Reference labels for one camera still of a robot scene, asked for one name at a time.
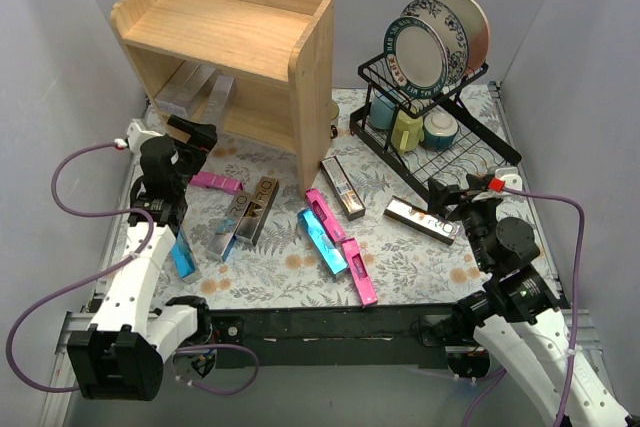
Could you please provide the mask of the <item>silver Protefix toothpaste box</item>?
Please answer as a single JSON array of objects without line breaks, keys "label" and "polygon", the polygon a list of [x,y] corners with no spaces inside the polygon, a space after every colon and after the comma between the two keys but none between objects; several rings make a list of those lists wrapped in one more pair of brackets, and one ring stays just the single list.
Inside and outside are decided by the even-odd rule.
[{"label": "silver Protefix toothpaste box", "polygon": [[210,93],[216,75],[214,67],[200,65],[172,100],[171,114],[190,117]]}]

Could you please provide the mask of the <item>white toothpaste box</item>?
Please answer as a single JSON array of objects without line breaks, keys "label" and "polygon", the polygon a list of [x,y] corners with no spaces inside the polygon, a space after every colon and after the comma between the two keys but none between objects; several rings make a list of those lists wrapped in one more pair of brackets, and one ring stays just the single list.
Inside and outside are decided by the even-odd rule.
[{"label": "white toothpaste box", "polygon": [[215,125],[218,130],[223,130],[235,93],[235,78],[228,75],[218,76],[197,122],[201,124],[212,124]]}]

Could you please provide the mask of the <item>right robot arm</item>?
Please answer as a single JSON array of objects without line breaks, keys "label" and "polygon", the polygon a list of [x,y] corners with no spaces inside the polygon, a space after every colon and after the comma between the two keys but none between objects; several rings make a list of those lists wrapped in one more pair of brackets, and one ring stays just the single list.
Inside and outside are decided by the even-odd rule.
[{"label": "right robot arm", "polygon": [[524,195],[514,168],[466,177],[467,185],[428,180],[428,211],[459,221],[478,269],[489,279],[455,302],[431,333],[489,351],[553,426],[636,426],[576,344],[578,320],[566,318],[558,295],[534,267],[540,255],[533,227],[498,218],[509,194]]}]

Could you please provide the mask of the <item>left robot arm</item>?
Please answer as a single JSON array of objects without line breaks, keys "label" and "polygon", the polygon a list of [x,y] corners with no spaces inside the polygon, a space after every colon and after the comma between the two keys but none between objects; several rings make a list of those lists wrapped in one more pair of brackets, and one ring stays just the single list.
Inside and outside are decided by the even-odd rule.
[{"label": "left robot arm", "polygon": [[205,345],[213,333],[208,305],[198,296],[175,297],[150,319],[163,264],[175,249],[189,253],[181,235],[186,189],[217,143],[216,128],[177,116],[169,126],[186,141],[131,122],[123,146],[137,154],[141,175],[129,193],[125,266],[118,269],[89,326],[71,333],[67,353],[87,399],[154,399],[164,364],[180,347]]}]

